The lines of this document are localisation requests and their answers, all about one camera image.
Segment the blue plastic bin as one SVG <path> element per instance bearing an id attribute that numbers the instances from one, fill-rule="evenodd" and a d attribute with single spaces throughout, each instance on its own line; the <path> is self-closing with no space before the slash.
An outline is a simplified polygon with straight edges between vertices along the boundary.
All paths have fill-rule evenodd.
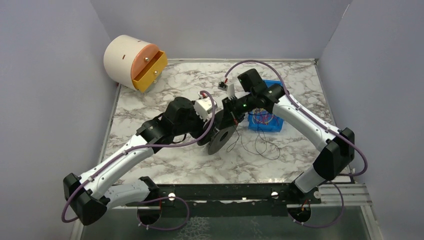
<path id="1" fill-rule="evenodd" d="M 252 131 L 263 131 L 278 133 L 282 130 L 284 120 L 269 113 L 264 108 L 255 108 L 248 114 L 248 129 Z"/>

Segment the black cable spool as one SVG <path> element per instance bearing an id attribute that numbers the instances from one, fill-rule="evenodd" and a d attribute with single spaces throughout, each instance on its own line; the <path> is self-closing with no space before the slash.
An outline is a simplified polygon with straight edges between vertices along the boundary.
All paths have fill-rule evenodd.
<path id="1" fill-rule="evenodd" d="M 216 113 L 212 128 L 204 138 L 197 142 L 198 146 L 206 146 L 208 155 L 217 153 L 232 137 L 237 125 L 231 114 L 220 110 Z"/>

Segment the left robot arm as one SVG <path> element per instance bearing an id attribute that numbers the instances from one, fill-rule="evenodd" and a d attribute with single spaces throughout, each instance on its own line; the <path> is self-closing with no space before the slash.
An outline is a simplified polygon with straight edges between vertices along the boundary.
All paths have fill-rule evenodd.
<path id="1" fill-rule="evenodd" d="M 157 189 L 149 177 L 122 185 L 116 181 L 163 148 L 185 147 L 206 139 L 217 119 L 217 107 L 207 91 L 201 91 L 200 95 L 198 100 L 176 97 L 163 113 L 144 122 L 109 158 L 80 175 L 69 173 L 63 179 L 66 203 L 62 222 L 80 221 L 88 226 L 109 209 L 131 202 L 147 202 Z"/>

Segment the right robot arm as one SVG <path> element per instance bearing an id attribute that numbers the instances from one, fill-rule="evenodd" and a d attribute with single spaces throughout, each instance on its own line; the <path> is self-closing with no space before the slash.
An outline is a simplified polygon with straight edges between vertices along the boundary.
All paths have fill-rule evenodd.
<path id="1" fill-rule="evenodd" d="M 320 184 L 332 181 L 354 159 L 355 135 L 352 130 L 347 127 L 340 130 L 318 118 L 290 97 L 282 84 L 267 86 L 254 68 L 237 78 L 247 94 L 222 100 L 223 109 L 214 120 L 214 127 L 219 132 L 234 131 L 245 114 L 262 108 L 297 129 L 320 152 L 312 166 L 290 184 L 292 195 L 302 197 Z"/>

